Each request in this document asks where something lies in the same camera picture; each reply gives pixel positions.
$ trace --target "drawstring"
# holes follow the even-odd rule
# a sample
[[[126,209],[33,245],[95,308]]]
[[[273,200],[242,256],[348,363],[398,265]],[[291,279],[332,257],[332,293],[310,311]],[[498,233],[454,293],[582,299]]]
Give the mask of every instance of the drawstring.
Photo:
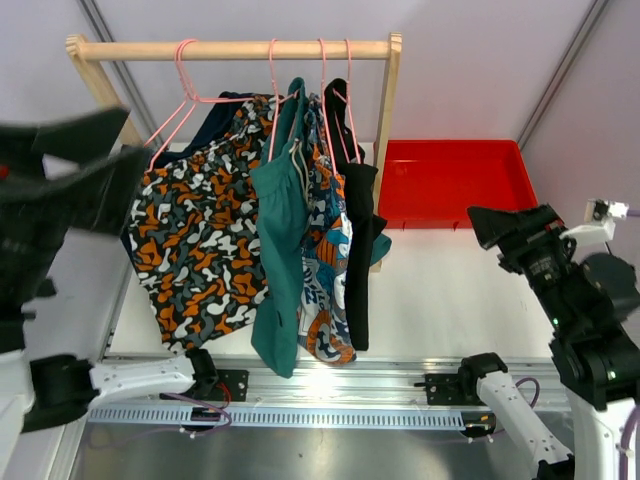
[[[293,145],[289,149],[289,153],[291,154],[291,163],[293,163],[293,168],[296,169],[296,172],[298,172],[298,176],[300,177],[300,187],[304,194],[304,203],[309,207],[309,187],[311,186],[311,183],[309,182],[309,170],[307,169],[307,162],[302,154],[302,142],[300,142],[300,139],[296,138],[294,140]],[[304,170],[304,173],[302,173],[302,170],[295,160],[296,153],[300,158],[300,163],[302,164],[302,170]]]

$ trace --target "black garment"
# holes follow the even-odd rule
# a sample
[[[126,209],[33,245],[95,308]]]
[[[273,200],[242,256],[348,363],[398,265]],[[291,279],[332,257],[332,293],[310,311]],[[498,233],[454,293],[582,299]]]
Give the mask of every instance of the black garment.
[[[113,236],[122,231],[151,156],[151,151],[139,147],[109,156],[128,116],[128,110],[112,107],[44,126],[0,125],[0,315],[4,318],[17,321],[23,303],[55,295],[46,276],[69,228]],[[77,168],[47,178],[45,156]],[[3,335],[0,352],[6,351]]]
[[[221,98],[245,98],[252,97],[253,93],[236,93],[222,92]],[[165,168],[171,162],[191,157],[198,150],[202,150],[214,140],[218,140],[229,131],[231,121],[236,112],[242,107],[242,101],[233,103],[216,103],[207,118],[204,119],[202,126],[196,133],[191,143],[181,152],[162,152],[156,159],[154,168]],[[129,258],[133,258],[131,249],[131,240],[129,239],[129,231],[125,228],[120,236],[122,246],[124,247]]]
[[[345,286],[347,324],[353,347],[356,350],[368,350],[369,264],[373,241],[382,233],[387,221],[373,213],[373,183],[378,169],[364,163],[350,163],[355,157],[353,135],[345,126],[346,104],[335,95],[334,90],[346,98],[346,82],[341,78],[335,79],[324,91],[324,98],[327,111],[325,120],[329,126],[338,172],[345,177],[347,216],[353,226]],[[357,148],[364,161],[364,151],[360,145]]]

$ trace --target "orange camouflage fabric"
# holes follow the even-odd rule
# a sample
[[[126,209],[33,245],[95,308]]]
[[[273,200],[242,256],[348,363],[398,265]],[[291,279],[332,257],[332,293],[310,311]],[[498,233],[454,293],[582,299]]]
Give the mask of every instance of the orange camouflage fabric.
[[[274,106],[260,95],[245,102],[222,139],[146,173],[134,200],[133,265],[174,352],[253,323],[267,294],[249,172],[260,164]]]

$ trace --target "pink plastic hanger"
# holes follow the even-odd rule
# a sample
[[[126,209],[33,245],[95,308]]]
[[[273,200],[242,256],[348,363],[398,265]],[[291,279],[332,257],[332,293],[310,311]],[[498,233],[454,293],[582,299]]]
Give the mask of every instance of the pink plastic hanger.
[[[190,43],[197,42],[197,41],[198,40],[196,40],[195,38],[188,38],[178,44],[173,60],[176,65],[176,69],[178,70],[178,77],[180,79],[180,83],[182,84],[182,89],[184,90],[184,100],[182,101],[180,106],[176,109],[176,111],[173,112],[171,116],[169,116],[169,118],[160,126],[160,128],[153,135],[151,135],[151,137],[149,137],[149,140],[147,140],[144,146],[146,147],[147,145],[149,145],[149,143],[151,143],[151,141],[153,141],[153,139],[156,138],[162,130],[164,130],[164,128],[176,117],[176,115],[178,115],[178,113],[182,111],[182,109],[185,107],[187,102],[192,101],[193,105],[191,106],[187,114],[184,116],[184,118],[180,121],[180,123],[175,128],[175,130],[171,132],[171,135],[169,135],[169,138],[167,138],[167,140],[162,144],[162,146],[153,155],[153,157],[151,157],[151,162],[149,163],[149,169],[147,170],[147,172],[153,170],[153,166],[156,162],[156,159],[160,156],[160,154],[162,154],[162,152],[164,152],[167,146],[171,143],[173,138],[176,136],[178,131],[180,131],[182,126],[189,119],[189,117],[191,116],[193,111],[196,109],[198,104],[235,103],[235,102],[245,102],[248,100],[253,100],[253,97],[247,97],[247,98],[206,98],[205,97],[205,98],[202,98],[200,97],[200,95],[198,95],[198,92],[196,91],[195,86],[193,85],[193,81],[191,80],[191,77],[187,73],[187,69],[185,68],[184,62],[182,60],[182,52],[184,51],[185,47]]]
[[[347,44],[347,58],[349,60],[349,66],[347,70],[347,98],[344,98],[342,95],[340,95],[340,92],[338,92],[335,88],[333,89],[333,94],[347,105],[347,112],[349,113],[349,124],[351,125],[351,133],[353,135],[353,146],[356,150],[356,161],[362,164],[362,158],[360,158],[360,149],[358,148],[358,140],[356,138],[356,125],[355,123],[353,123],[353,114],[351,113],[351,43],[349,42],[348,38],[345,38],[344,41]],[[340,125],[340,122],[338,121],[338,114],[334,112],[334,116],[336,119],[336,125]],[[344,141],[344,136],[342,135],[341,128],[338,128],[338,133],[340,134],[340,143],[342,143],[344,156],[348,160],[349,152],[347,151],[347,145]]]
[[[327,83],[327,53],[324,51],[324,40],[319,38],[320,49],[322,50],[322,84],[320,94],[320,104],[322,105],[322,114],[324,115],[324,130],[327,135],[327,143],[329,147],[329,157],[331,158],[331,169],[333,170],[334,175],[338,175],[338,169],[336,168],[336,160],[333,155],[333,146],[331,145],[331,134],[329,133],[329,122],[327,119],[327,109],[324,106],[324,89]]]
[[[275,96],[276,102],[276,111],[273,114],[273,126],[271,127],[271,141],[269,142],[269,157],[267,158],[267,163],[269,163],[273,159],[273,145],[276,139],[276,127],[278,126],[278,117],[280,114],[280,104],[286,102],[290,98],[298,98],[298,93],[300,90],[296,90],[291,95],[287,95],[284,98],[280,98],[280,94],[278,93],[278,82],[276,81],[276,67],[273,62],[273,46],[278,41],[277,38],[272,38],[271,43],[269,44],[269,69],[271,70],[271,85],[273,86],[273,94]],[[293,131],[293,126],[295,125],[296,120],[294,118],[293,123],[291,125],[291,130]]]

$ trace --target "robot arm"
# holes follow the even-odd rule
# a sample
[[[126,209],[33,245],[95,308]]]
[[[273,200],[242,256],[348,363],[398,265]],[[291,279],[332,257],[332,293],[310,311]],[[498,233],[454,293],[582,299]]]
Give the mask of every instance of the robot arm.
[[[63,425],[103,403],[158,393],[206,397],[218,381],[208,352],[160,362],[91,365],[73,355],[29,362],[23,311],[55,295],[49,268],[69,228],[119,236],[151,152],[111,149],[129,112],[99,111],[49,126],[0,125],[0,477],[20,433]],[[49,179],[46,156],[77,167]]]
[[[571,451],[551,434],[534,413],[509,373],[488,373],[478,380],[477,394],[500,419],[518,450],[526,455],[531,478],[538,475],[540,462],[554,465],[570,461]]]
[[[168,360],[93,367],[71,355],[31,363],[24,350],[0,355],[0,478],[23,432],[63,425],[128,398],[185,392],[202,398],[217,382],[211,356],[199,349]]]
[[[640,351],[621,326],[640,306],[635,269],[610,254],[581,264],[572,257],[578,245],[611,240],[614,220],[627,210],[626,204],[592,200],[587,224],[567,230],[548,205],[523,212],[469,209],[480,245],[497,245],[500,266],[527,277],[555,330],[550,346],[573,412],[575,465],[564,446],[550,442],[555,439],[513,388],[497,355],[469,357],[459,372],[463,386],[475,390],[526,452],[536,479],[621,478],[621,433],[640,401]],[[486,355],[494,365],[482,365]],[[635,478],[633,463],[629,479]]]

